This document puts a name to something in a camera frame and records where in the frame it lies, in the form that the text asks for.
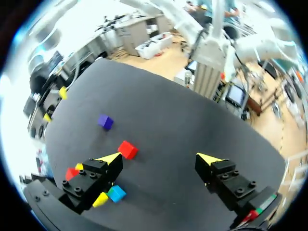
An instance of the yellow block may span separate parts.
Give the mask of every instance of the yellow block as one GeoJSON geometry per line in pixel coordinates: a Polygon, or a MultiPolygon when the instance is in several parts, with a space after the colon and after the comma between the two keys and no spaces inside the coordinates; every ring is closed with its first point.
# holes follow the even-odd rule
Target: yellow block
{"type": "Polygon", "coordinates": [[[101,158],[95,159],[95,160],[103,160],[103,161],[107,162],[107,164],[109,165],[120,154],[121,153],[115,153],[115,154],[104,156],[104,157],[101,157],[101,158]]]}
{"type": "Polygon", "coordinates": [[[65,87],[65,86],[61,87],[61,89],[59,90],[59,96],[60,96],[62,99],[64,99],[64,100],[67,99],[66,87],[65,87]]]}
{"type": "Polygon", "coordinates": [[[205,162],[207,162],[208,165],[211,165],[213,162],[215,161],[222,161],[222,159],[218,159],[209,155],[205,155],[202,153],[197,153],[197,155],[199,155],[202,159],[205,160],[205,162]]]}
{"type": "Polygon", "coordinates": [[[83,165],[81,163],[77,163],[75,166],[76,170],[83,170],[83,165]]]}
{"type": "Polygon", "coordinates": [[[45,119],[47,122],[51,122],[51,118],[50,118],[50,116],[49,116],[47,113],[44,115],[44,119],[45,119]]]}
{"type": "Polygon", "coordinates": [[[96,201],[94,201],[93,207],[96,208],[98,206],[101,206],[101,205],[105,204],[106,201],[108,201],[108,196],[106,195],[106,193],[103,192],[99,195],[99,197],[96,199],[96,201]]]}

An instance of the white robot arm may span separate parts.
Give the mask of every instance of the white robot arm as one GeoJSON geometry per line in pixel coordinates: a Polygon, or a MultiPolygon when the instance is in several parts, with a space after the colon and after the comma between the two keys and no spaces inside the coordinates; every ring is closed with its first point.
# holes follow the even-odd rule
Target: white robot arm
{"type": "Polygon", "coordinates": [[[224,36],[223,17],[225,0],[212,0],[213,20],[208,35],[186,11],[170,0],[120,0],[122,3],[138,7],[144,12],[160,10],[168,18],[188,45],[194,49],[191,58],[198,62],[194,91],[211,99],[225,73],[229,81],[235,75],[235,68],[254,60],[287,59],[296,62],[296,46],[290,38],[283,36],[285,25],[272,26],[273,33],[266,37],[259,34],[236,40],[231,44],[224,36]]]}

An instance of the purple cube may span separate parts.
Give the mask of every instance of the purple cube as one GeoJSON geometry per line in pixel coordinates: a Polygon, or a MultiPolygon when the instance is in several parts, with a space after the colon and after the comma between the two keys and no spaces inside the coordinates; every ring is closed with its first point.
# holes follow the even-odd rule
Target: purple cube
{"type": "Polygon", "coordinates": [[[113,123],[114,121],[107,115],[100,115],[98,119],[98,124],[106,130],[110,130],[113,123]]]}

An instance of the cabinet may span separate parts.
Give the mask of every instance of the cabinet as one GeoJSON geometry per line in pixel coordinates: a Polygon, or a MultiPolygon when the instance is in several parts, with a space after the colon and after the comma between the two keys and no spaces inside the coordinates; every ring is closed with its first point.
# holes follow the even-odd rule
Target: cabinet
{"type": "Polygon", "coordinates": [[[146,30],[147,20],[149,19],[156,21],[159,33],[169,31],[168,20],[163,15],[158,15],[155,18],[133,18],[115,26],[116,33],[122,40],[124,49],[128,54],[138,56],[135,48],[149,40],[150,36],[146,30]]]}

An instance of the red cube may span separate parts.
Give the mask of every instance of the red cube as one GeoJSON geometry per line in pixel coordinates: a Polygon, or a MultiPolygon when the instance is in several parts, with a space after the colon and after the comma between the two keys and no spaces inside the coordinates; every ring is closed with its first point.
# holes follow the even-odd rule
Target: red cube
{"type": "Polygon", "coordinates": [[[74,176],[77,176],[79,171],[74,169],[73,167],[69,167],[66,171],[65,179],[67,181],[71,180],[74,176]]]}
{"type": "Polygon", "coordinates": [[[131,145],[127,141],[123,141],[123,143],[120,145],[120,147],[117,150],[118,152],[121,152],[122,155],[126,159],[132,159],[138,151],[137,148],[135,148],[133,145],[131,145]]]}

